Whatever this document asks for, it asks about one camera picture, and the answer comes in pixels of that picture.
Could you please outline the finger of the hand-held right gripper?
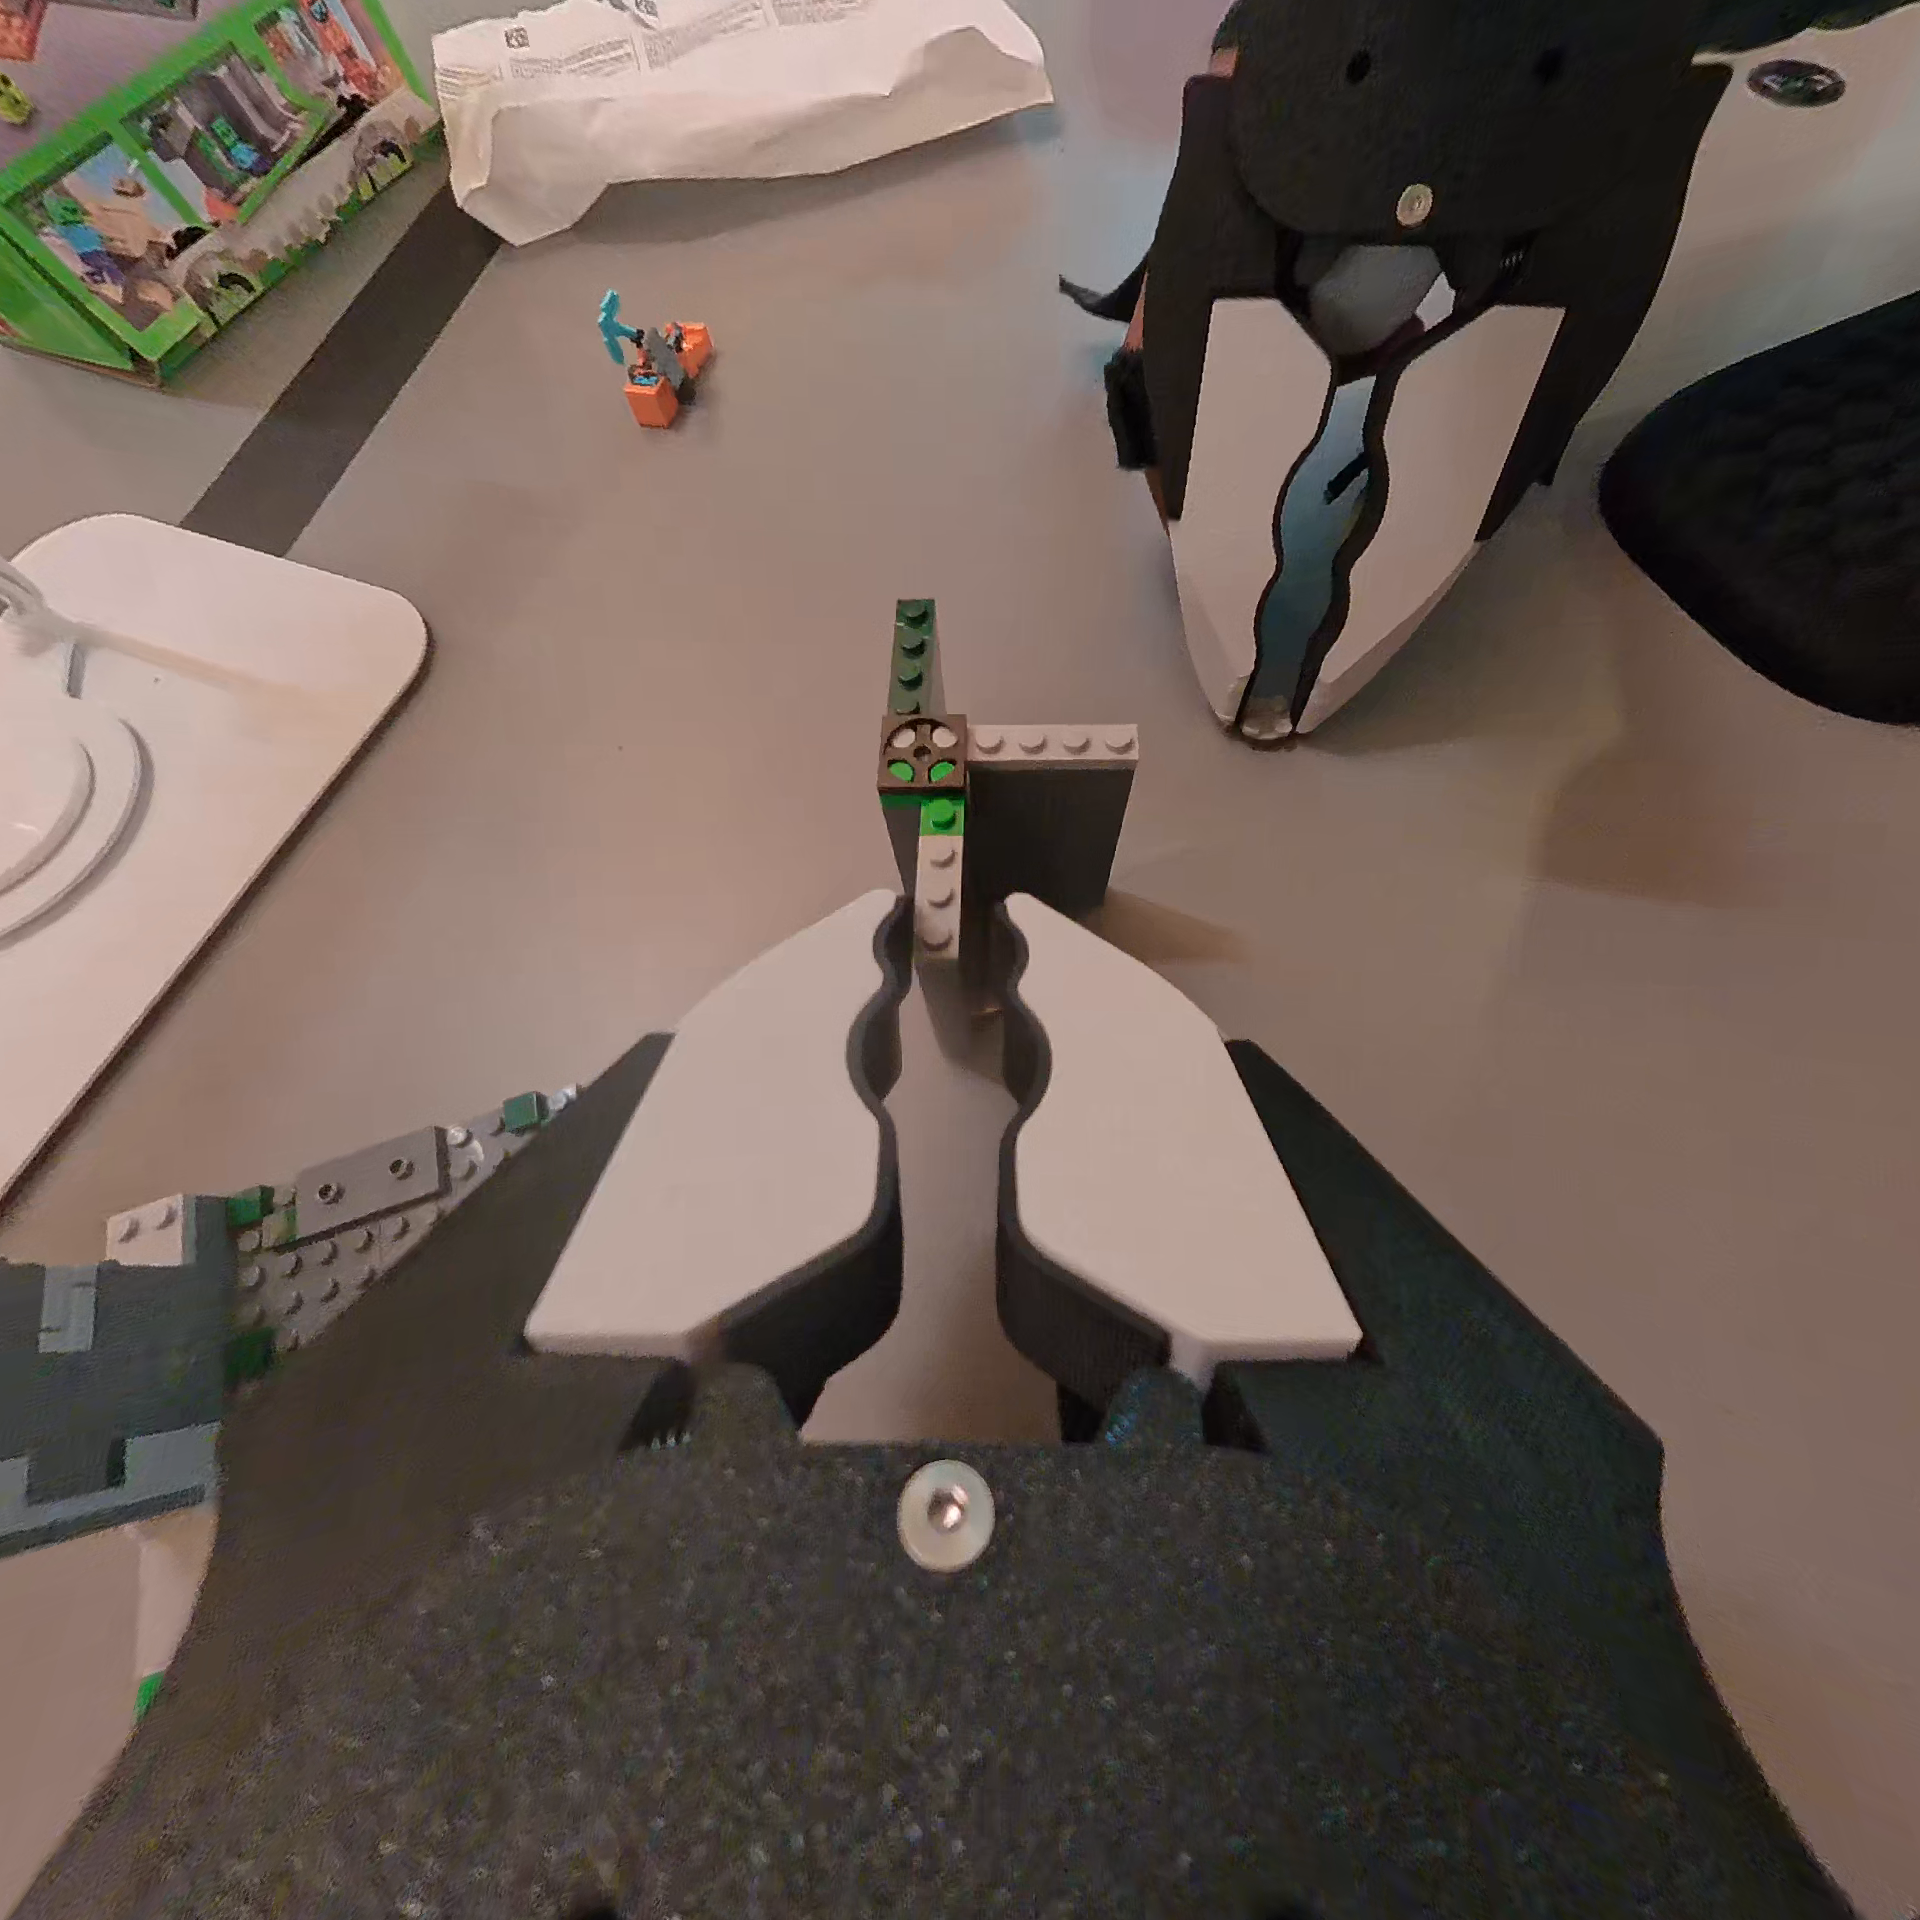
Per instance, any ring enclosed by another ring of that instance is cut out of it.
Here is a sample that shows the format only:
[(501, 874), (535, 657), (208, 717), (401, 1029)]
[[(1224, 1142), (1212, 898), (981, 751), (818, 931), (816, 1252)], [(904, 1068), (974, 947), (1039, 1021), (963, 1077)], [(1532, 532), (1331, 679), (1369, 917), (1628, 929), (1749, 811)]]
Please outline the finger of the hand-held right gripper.
[(1282, 302), (1212, 305), (1181, 510), (1168, 519), (1189, 664), (1230, 728), (1254, 697), (1301, 697), (1336, 601), (1352, 507), (1326, 501), (1352, 452), (1328, 352)]
[(1486, 305), (1416, 340), (1369, 416), (1373, 522), (1345, 561), (1345, 613), (1293, 733), (1356, 700), (1483, 547), (1483, 517), (1565, 322), (1558, 305)]

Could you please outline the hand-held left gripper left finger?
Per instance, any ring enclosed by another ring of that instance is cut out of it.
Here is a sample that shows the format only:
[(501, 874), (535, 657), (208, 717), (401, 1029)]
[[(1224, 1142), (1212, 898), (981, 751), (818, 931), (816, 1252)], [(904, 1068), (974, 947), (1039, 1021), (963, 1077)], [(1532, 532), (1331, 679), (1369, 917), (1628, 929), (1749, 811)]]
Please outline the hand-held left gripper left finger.
[(672, 1033), (523, 1326), (543, 1355), (743, 1361), (793, 1423), (902, 1305), (904, 898), (768, 947)]

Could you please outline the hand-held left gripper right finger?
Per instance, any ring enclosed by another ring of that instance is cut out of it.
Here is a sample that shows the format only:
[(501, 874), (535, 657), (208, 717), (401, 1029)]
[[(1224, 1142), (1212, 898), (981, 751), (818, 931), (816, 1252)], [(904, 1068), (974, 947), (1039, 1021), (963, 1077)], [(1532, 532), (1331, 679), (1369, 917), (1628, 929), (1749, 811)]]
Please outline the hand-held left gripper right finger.
[(1341, 1364), (1361, 1324), (1219, 1027), (1029, 891), (996, 908), (1003, 1081), (996, 1313), (1100, 1427), (1136, 1372)]

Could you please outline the dark grey toy brick assembly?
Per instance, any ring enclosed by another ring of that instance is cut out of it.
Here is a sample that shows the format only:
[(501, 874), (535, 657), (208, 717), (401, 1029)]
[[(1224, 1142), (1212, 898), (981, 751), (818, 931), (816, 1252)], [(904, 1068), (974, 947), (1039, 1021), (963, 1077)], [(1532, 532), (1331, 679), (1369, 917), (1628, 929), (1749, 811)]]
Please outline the dark grey toy brick assembly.
[(1136, 769), (1136, 721), (965, 717), (942, 700), (932, 601), (894, 603), (875, 787), (940, 1019), (996, 1012), (1013, 891), (1072, 920), (1103, 905)]

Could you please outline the black mesh chair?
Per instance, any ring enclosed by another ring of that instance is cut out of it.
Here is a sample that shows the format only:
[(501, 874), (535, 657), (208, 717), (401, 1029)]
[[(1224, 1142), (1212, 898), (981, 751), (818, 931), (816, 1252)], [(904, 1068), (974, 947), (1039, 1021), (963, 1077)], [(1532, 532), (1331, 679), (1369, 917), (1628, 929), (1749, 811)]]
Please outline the black mesh chair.
[(1600, 466), (1596, 507), (1755, 677), (1917, 726), (1917, 295), (1668, 394)]

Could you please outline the orange toy brick figure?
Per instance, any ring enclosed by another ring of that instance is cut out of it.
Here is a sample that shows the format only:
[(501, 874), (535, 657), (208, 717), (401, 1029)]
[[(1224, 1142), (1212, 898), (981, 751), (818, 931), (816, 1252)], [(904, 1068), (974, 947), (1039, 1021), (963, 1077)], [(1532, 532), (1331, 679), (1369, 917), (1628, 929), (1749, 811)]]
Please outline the orange toy brick figure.
[(621, 314), (621, 295), (596, 305), (596, 337), (624, 379), (636, 426), (665, 432), (696, 402), (715, 356), (706, 322), (636, 326)]

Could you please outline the grey toy brick build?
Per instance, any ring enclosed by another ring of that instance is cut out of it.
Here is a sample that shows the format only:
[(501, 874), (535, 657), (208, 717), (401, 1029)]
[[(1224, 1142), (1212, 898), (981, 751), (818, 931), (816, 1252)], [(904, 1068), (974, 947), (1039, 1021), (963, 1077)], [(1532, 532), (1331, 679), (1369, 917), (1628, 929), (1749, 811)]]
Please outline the grey toy brick build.
[(579, 1084), (516, 1090), (291, 1183), (116, 1211), (90, 1263), (3, 1263), (3, 1736), (127, 1736), (166, 1687), (218, 1517), (252, 1517), (309, 1614), (329, 1562), (387, 1580), (456, 1511), (569, 1453), (530, 1355), (558, 1216), (543, 1135)]

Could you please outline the white paper bag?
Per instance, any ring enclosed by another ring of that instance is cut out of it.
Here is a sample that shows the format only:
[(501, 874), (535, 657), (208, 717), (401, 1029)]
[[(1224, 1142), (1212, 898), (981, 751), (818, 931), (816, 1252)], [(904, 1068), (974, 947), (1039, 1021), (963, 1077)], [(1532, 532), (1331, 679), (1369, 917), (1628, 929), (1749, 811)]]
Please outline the white paper bag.
[(507, 246), (621, 183), (834, 177), (1055, 103), (1009, 2), (552, 2), (432, 59), (454, 199)]

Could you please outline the green toy box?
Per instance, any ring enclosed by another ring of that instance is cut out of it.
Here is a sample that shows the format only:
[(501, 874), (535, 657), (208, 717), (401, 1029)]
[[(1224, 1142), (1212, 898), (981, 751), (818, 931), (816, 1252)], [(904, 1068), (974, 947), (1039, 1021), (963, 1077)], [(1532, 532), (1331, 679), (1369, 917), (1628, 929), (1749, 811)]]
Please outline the green toy box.
[(3, 347), (163, 387), (436, 145), (381, 2), (3, 2)]

